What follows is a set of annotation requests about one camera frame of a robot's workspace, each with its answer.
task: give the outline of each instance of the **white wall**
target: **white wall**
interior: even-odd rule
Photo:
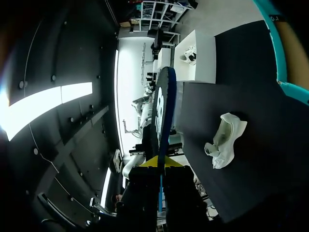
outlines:
[[[137,113],[131,106],[133,100],[144,95],[144,88],[141,84],[141,57],[143,44],[146,43],[145,61],[152,60],[150,48],[154,39],[148,37],[130,37],[119,40],[118,55],[118,114],[120,122],[120,136],[123,143],[124,156],[129,156],[135,144],[141,141],[132,134],[125,134],[123,120],[126,121],[127,130],[137,129]],[[144,78],[147,73],[152,73],[153,66],[145,65]]]

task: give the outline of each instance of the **shelf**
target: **shelf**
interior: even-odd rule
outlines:
[[[158,6],[159,4],[164,6],[163,8],[160,7],[160,11],[156,11],[155,10],[156,6]],[[183,12],[175,14],[174,11],[170,10],[170,8],[173,6],[183,8]],[[149,21],[149,24],[147,24],[147,26],[149,26],[149,29],[151,29],[152,27],[161,28],[163,26],[163,23],[169,23],[170,28],[172,28],[176,24],[179,24],[178,22],[179,19],[187,10],[193,10],[193,9],[194,8],[191,6],[182,6],[180,4],[163,2],[163,1],[145,0],[141,3],[140,18],[136,18],[136,20],[139,20],[140,31],[142,31],[142,26],[145,26],[143,24],[143,21]]]

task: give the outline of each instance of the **white cube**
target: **white cube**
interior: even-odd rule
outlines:
[[[196,64],[191,65],[180,59],[190,46],[196,45]],[[199,31],[192,31],[175,48],[174,69],[177,81],[216,83],[216,40]]]

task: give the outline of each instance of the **metal shelving unit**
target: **metal shelving unit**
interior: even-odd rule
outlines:
[[[145,11],[149,13],[149,5],[152,4],[152,11],[150,13],[150,17],[144,17]],[[156,11],[156,6],[158,4],[163,4],[163,10],[162,11]],[[167,16],[167,12],[170,11],[170,8],[176,6],[176,7],[181,7],[183,9],[182,13],[176,13],[176,15],[173,18],[170,18]],[[164,2],[164,1],[150,1],[150,0],[145,0],[141,3],[141,11],[140,11],[140,18],[136,18],[136,20],[139,21],[139,29],[140,30],[135,30],[134,32],[141,32],[142,31],[142,26],[143,22],[149,21],[149,29],[152,28],[153,22],[158,22],[156,24],[156,27],[161,28],[164,23],[168,23],[170,28],[174,27],[176,24],[179,24],[178,20],[180,17],[187,11],[187,10],[193,10],[194,8],[191,6],[182,6],[181,4],[174,4],[174,3],[169,3],[169,2]]]

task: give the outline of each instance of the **white floor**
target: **white floor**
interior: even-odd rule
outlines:
[[[176,26],[181,40],[193,30],[218,35],[232,28],[263,20],[253,0],[196,0],[198,6],[183,16]]]

